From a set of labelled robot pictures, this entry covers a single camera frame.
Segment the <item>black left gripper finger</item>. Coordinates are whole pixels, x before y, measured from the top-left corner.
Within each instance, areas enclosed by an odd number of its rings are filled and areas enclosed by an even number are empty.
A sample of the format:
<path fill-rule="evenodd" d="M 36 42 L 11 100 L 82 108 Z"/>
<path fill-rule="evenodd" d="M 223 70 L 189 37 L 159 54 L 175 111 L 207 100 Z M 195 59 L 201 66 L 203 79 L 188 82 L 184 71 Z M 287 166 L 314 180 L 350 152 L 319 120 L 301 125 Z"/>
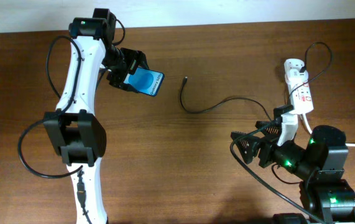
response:
<path fill-rule="evenodd" d="M 134 93 L 138 93 L 139 92 L 131 84 L 122 83 L 122 84 L 120 84 L 119 88 L 124 90 L 124 91 L 131 91 L 131 92 L 134 92 Z"/>
<path fill-rule="evenodd" d="M 147 59 L 146 58 L 142 58 L 141 62 L 140 62 L 140 66 L 146 70 L 149 69 L 148 63 L 147 63 Z"/>

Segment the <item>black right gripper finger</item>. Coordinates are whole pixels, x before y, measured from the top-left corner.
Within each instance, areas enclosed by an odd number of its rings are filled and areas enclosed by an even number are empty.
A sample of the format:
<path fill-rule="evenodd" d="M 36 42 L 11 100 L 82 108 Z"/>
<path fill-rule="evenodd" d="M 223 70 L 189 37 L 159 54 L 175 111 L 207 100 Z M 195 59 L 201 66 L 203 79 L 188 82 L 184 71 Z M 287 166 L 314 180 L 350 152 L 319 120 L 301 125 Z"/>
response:
<path fill-rule="evenodd" d="M 231 139 L 237 140 L 236 145 L 241 153 L 243 161 L 246 164 L 250 164 L 258 155 L 262 140 L 260 137 L 249 135 L 242 132 L 233 131 L 231 133 Z"/>
<path fill-rule="evenodd" d="M 257 121 L 255 124 L 257 129 L 261 129 L 263 135 L 279 135 L 279 127 L 271 121 Z"/>

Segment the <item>blue Galaxy smartphone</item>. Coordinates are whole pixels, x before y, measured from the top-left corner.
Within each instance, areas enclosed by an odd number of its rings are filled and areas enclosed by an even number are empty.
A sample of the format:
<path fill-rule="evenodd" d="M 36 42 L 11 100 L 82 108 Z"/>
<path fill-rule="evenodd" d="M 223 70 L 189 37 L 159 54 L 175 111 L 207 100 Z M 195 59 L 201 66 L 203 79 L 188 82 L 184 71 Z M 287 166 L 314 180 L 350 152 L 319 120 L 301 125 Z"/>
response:
<path fill-rule="evenodd" d="M 127 74 L 124 84 L 133 87 L 138 93 L 156 96 L 164 80 L 164 76 L 161 72 L 138 67 L 133 75 Z"/>

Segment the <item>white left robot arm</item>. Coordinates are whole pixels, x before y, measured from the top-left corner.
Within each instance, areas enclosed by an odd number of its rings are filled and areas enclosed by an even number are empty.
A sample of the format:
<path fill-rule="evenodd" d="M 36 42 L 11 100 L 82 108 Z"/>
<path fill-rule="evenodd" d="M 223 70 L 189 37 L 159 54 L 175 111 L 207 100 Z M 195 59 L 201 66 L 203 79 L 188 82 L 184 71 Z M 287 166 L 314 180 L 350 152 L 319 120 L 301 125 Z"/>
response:
<path fill-rule="evenodd" d="M 139 50 L 118 49 L 114 40 L 118 19 L 77 17 L 69 26 L 71 59 L 66 84 L 54 112 L 45 113 L 47 134 L 71 177 L 77 223 L 107 223 L 100 167 L 106 131 L 95 116 L 95 94 L 101 67 L 115 88 L 156 96 L 164 74 L 150 70 Z"/>

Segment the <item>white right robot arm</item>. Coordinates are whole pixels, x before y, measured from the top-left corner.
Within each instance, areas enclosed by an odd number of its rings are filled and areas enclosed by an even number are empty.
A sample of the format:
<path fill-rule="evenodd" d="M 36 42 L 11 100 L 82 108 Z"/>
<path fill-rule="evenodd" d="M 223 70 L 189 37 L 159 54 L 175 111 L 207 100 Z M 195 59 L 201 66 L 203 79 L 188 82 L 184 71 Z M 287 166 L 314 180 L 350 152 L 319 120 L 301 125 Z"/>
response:
<path fill-rule="evenodd" d="M 301 181 L 301 204 L 271 187 L 256 173 L 250 171 L 257 181 L 271 192 L 309 216 L 318 223 L 355 223 L 355 192 L 343 179 L 344 164 L 348 156 L 346 135 L 341 130 L 317 126 L 306 148 L 297 145 L 293 138 L 283 140 L 288 127 L 278 121 L 258 121 L 256 131 L 232 132 L 230 150 L 239 150 L 234 158 L 246 168 L 254 157 L 259 166 L 277 165 L 297 176 Z"/>

